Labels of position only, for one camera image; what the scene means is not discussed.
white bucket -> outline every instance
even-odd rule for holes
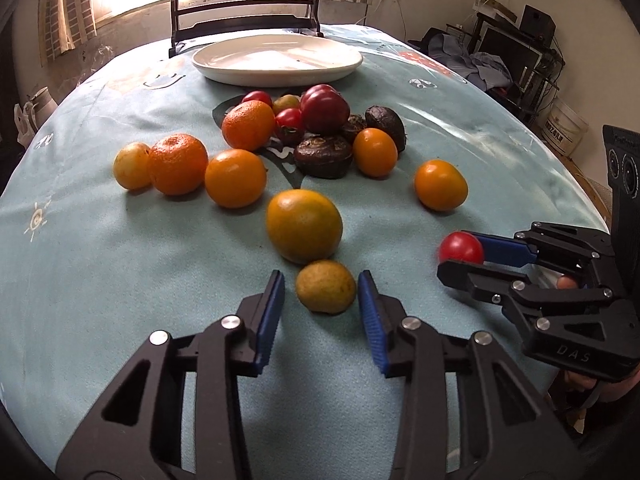
[[[569,155],[588,129],[589,123],[555,98],[542,128],[542,136],[561,155]]]

blue cloth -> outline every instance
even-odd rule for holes
[[[354,276],[370,269],[382,293],[443,333],[467,338],[490,330],[544,389],[554,370],[520,354],[518,335],[498,308],[445,289],[434,253],[453,230],[511,236],[535,220],[604,229],[596,210],[542,143],[457,74],[371,28],[323,30],[364,55],[356,72],[335,82],[352,110],[390,106],[408,135],[386,180],[352,170],[341,180],[298,182],[341,212],[335,258]],[[277,153],[265,156],[268,189],[241,213],[217,208],[204,192],[170,200],[154,190],[125,192],[114,180],[114,156],[135,140],[151,145],[182,131],[201,139],[210,155],[227,148],[212,111],[246,89],[205,79],[191,65],[193,50],[172,60],[167,51],[167,41],[135,49],[75,89],[40,129],[0,198],[2,402],[53,467],[94,400],[151,332],[199,332],[281,269],[287,297],[270,366],[239,385],[255,478],[386,478],[402,381],[378,373],[356,305],[319,317],[299,304],[298,267],[276,254],[265,232],[266,204],[296,182],[292,167],[275,164]],[[270,92],[275,98],[289,90]],[[428,212],[414,195],[415,170],[431,158],[451,161],[468,181],[468,199],[452,214]],[[193,412],[185,411],[189,429]],[[455,459],[456,413],[450,421]],[[184,439],[189,467],[193,447]]]

speaker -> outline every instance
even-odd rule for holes
[[[556,33],[556,24],[548,14],[527,5],[524,7],[520,31],[549,48]]]
[[[607,153],[607,180],[613,192],[611,244],[616,267],[640,308],[640,134],[603,126]]]

cherry tomato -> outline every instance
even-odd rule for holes
[[[243,103],[247,101],[262,101],[263,103],[267,103],[269,106],[273,105],[273,103],[271,102],[271,96],[267,94],[267,92],[263,92],[262,90],[254,90],[253,92],[249,92],[242,98]]]
[[[302,113],[298,108],[287,108],[276,115],[276,137],[285,146],[297,146],[305,135]]]
[[[484,262],[482,244],[475,236],[462,231],[447,235],[438,248],[438,261],[458,260],[472,264]]]
[[[307,90],[300,99],[300,111],[306,129],[313,134],[331,134],[349,120],[349,104],[329,85]]]
[[[576,282],[571,276],[564,274],[558,278],[556,288],[578,288],[578,282]]]

blue gripper pad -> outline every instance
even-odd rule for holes
[[[377,291],[369,271],[364,270],[358,277],[358,304],[364,331],[369,341],[369,349],[373,362],[380,372],[387,374],[389,358],[386,352],[386,334],[380,322],[380,315],[376,307]]]
[[[271,348],[276,337],[276,330],[284,306],[284,275],[278,270],[271,288],[267,307],[260,322],[256,337],[254,369],[258,374],[269,364]]]
[[[478,233],[471,234],[482,244],[486,262],[520,268],[527,264],[534,264],[538,259],[538,255],[529,249],[526,242]]]

